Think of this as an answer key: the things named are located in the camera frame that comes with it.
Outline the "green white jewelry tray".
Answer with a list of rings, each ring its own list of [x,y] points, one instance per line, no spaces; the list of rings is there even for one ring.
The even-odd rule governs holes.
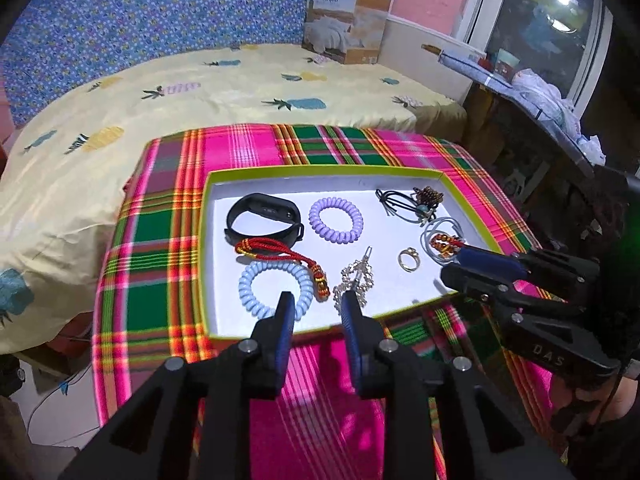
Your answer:
[[[293,202],[303,218],[323,197],[344,198],[363,215],[363,232],[349,244],[332,244],[306,226],[296,252],[316,260],[330,286],[341,281],[346,266],[369,254],[373,286],[366,293],[364,312],[372,318],[432,304],[450,295],[439,278],[440,266],[425,251],[424,229],[384,210],[375,193],[411,193],[430,186],[444,201],[438,220],[454,218],[472,246],[498,252],[500,247],[487,220],[472,205],[471,195],[440,170],[383,166],[279,166],[218,170],[205,181],[198,233],[198,277],[201,312],[207,336],[240,339],[256,320],[241,304],[239,280],[247,259],[234,251],[224,236],[229,209],[243,196],[264,193]]]

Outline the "pink green plaid cloth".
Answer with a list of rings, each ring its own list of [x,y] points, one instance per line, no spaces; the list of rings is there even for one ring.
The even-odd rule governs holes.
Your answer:
[[[442,171],[505,254],[536,246],[533,232],[488,172],[436,136],[330,126],[221,126],[151,141],[126,184],[99,278],[92,366],[106,422],[170,356],[216,356],[198,298],[196,233],[206,176],[279,165],[369,165]],[[256,401],[257,479],[377,479],[383,405],[350,388],[344,341],[323,336],[295,348],[276,402]]]

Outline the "black fitness band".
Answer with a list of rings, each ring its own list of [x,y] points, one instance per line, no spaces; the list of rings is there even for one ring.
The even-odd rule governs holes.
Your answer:
[[[292,248],[305,233],[298,207],[285,198],[264,193],[241,197],[228,211],[224,236],[229,244],[244,238],[268,237]]]

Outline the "white plastic bag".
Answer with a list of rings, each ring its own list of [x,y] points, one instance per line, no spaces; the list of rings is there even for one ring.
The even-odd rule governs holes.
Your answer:
[[[574,111],[574,104],[563,99],[554,84],[548,84],[530,68],[520,70],[512,79],[513,88],[528,102],[538,107],[544,116],[553,120],[574,141],[590,162],[604,166],[606,156],[597,136],[584,136]]]

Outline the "grey covered side table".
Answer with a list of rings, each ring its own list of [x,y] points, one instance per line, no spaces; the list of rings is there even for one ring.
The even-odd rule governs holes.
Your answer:
[[[443,66],[468,77],[480,86],[494,92],[497,96],[501,96],[503,99],[516,105],[541,128],[585,177],[593,177],[593,164],[586,159],[586,156],[582,154],[577,144],[570,140],[553,120],[544,116],[536,105],[522,98],[510,82],[506,82],[503,78],[488,72],[488,70],[485,70],[484,67],[480,66],[477,62],[457,55],[457,53],[442,50],[442,48],[436,47],[434,44],[421,44],[421,48],[436,55],[437,61]]]

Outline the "teal cup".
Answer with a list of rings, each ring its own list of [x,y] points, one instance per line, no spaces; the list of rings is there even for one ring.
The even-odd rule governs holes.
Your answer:
[[[499,49],[496,56],[494,73],[506,81],[511,81],[516,73],[519,62],[520,60],[511,52]]]

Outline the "yellow pineapple bed sheet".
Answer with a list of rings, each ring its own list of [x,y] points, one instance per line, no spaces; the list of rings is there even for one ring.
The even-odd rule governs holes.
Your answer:
[[[466,114],[432,84],[294,44],[166,56],[67,92],[22,130],[2,172],[2,352],[46,344],[92,309],[125,186],[146,144],[246,122],[458,140]]]

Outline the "cardboard bedding set box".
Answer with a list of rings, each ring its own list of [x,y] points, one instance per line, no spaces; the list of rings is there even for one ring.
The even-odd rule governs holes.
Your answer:
[[[393,0],[307,0],[302,46],[345,65],[376,64]]]

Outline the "blue floral headboard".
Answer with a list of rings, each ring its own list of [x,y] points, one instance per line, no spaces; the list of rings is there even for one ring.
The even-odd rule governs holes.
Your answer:
[[[195,50],[298,44],[306,0],[29,0],[1,45],[14,124],[66,92]]]

